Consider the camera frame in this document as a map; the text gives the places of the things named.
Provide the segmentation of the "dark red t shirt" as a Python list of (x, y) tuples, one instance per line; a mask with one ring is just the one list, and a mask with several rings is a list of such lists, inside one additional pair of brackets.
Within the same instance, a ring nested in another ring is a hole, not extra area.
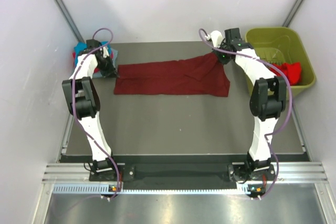
[(213, 95), (227, 97), (230, 81), (214, 53), (185, 60), (119, 66), (116, 95)]

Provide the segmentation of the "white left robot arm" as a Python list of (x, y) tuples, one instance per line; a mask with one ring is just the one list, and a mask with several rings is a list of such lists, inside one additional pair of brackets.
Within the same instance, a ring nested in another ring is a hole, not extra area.
[(62, 82), (70, 114), (82, 129), (91, 147), (89, 163), (93, 180), (120, 181), (120, 172), (113, 160), (100, 123), (100, 99), (93, 84), (93, 74), (99, 69), (103, 77), (115, 77), (117, 70), (109, 51), (109, 42), (89, 39), (86, 48), (78, 53), (77, 64), (69, 79)]

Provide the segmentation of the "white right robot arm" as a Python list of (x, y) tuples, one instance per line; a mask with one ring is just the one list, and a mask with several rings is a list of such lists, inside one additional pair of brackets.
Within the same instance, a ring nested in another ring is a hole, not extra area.
[(253, 46), (241, 38), (238, 28), (224, 33), (215, 30), (205, 38), (220, 63), (233, 60), (253, 85), (249, 101), (254, 117), (253, 140), (244, 166), (233, 171), (232, 178), (240, 184), (256, 180), (270, 168), (272, 133), (286, 107), (286, 80), (261, 62)]

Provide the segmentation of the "light blue folded shirt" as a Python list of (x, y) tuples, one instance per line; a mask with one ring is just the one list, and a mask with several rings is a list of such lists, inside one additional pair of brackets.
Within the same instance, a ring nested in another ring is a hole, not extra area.
[[(113, 64), (114, 64), (115, 68), (118, 70), (118, 67), (117, 67), (117, 57), (118, 56), (115, 55), (114, 57), (115, 57), (115, 63), (113, 63)], [(96, 69), (94, 70), (93, 77), (94, 78), (103, 78), (101, 73), (99, 72), (98, 67), (96, 67)]]

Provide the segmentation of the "teal folded shirt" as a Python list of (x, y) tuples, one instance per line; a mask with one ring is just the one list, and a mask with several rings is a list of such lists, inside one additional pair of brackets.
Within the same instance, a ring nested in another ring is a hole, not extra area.
[[(78, 63), (78, 56), (79, 53), (83, 50), (85, 50), (87, 48), (87, 44), (84, 42), (79, 42), (77, 43), (77, 45), (74, 47), (74, 52), (76, 53), (76, 59), (77, 59), (77, 63)], [(110, 45), (107, 45), (107, 49), (108, 49), (108, 53), (109, 55), (112, 53), (112, 51), (116, 51), (114, 49), (111, 48)]]

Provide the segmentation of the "olive green plastic bin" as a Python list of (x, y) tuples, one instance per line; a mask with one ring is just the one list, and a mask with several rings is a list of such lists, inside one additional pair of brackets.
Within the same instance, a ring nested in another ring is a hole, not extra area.
[(316, 82), (316, 75), (299, 35), (287, 27), (252, 28), (245, 40), (255, 49), (257, 56), (270, 64), (301, 63), (302, 73), (298, 85), (291, 86), (295, 97)]

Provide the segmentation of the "bright red crumpled shirt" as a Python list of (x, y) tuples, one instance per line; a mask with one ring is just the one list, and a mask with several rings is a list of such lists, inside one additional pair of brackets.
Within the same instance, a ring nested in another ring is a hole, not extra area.
[(301, 80), (302, 67), (301, 63), (282, 63), (280, 65), (273, 63), (273, 66), (281, 70), (281, 72), (287, 77), (291, 86), (296, 86)]

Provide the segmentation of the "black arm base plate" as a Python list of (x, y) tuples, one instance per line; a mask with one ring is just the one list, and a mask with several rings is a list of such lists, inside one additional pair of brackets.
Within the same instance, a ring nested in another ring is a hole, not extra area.
[(244, 163), (128, 163), (118, 164), (119, 171), (114, 167), (91, 172), (91, 181), (119, 180), (134, 182), (143, 179), (169, 179), (181, 181), (183, 179), (216, 179), (223, 182), (246, 182), (248, 180), (272, 180), (275, 176), (273, 165), (268, 168), (251, 170)]

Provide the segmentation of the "aluminium frame rail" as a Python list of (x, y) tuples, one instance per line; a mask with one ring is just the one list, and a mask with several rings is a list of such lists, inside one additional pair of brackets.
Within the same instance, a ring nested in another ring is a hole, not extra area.
[[(280, 162), (272, 163), (278, 173), (278, 183), (325, 183), (327, 175), (319, 162)], [(123, 181), (133, 181), (141, 176), (191, 177), (230, 174), (227, 164), (120, 164), (119, 171)], [(44, 183), (86, 183), (89, 171), (82, 163), (48, 164), (42, 181)]]

